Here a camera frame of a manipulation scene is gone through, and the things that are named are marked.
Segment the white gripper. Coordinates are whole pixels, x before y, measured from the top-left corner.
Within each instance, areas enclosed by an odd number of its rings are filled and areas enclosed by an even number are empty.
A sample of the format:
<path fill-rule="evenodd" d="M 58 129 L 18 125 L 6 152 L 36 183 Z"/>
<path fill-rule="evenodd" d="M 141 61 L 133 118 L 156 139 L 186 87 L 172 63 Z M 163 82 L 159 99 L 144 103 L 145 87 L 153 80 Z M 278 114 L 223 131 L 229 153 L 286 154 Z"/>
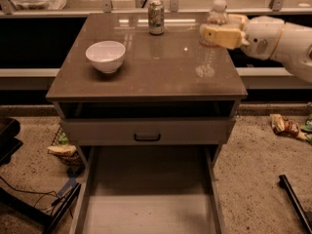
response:
<path fill-rule="evenodd" d="M 203 23 L 199 29 L 201 37 L 226 49 L 241 47 L 247 56 L 261 60 L 271 57 L 285 25 L 282 19 L 261 16 L 249 20 L 240 14 L 229 14 L 228 22 L 237 28 Z"/>

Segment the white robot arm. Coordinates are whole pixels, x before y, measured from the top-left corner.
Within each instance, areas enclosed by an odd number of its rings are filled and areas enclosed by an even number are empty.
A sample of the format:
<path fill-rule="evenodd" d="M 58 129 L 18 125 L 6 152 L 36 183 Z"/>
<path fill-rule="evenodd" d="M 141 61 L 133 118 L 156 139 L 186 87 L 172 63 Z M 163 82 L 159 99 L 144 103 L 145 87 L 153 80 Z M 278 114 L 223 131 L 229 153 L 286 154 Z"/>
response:
<path fill-rule="evenodd" d="M 312 28 L 282 19 L 229 14 L 225 24 L 210 19 L 199 29 L 201 38 L 248 57 L 274 60 L 303 81 L 312 82 Z"/>

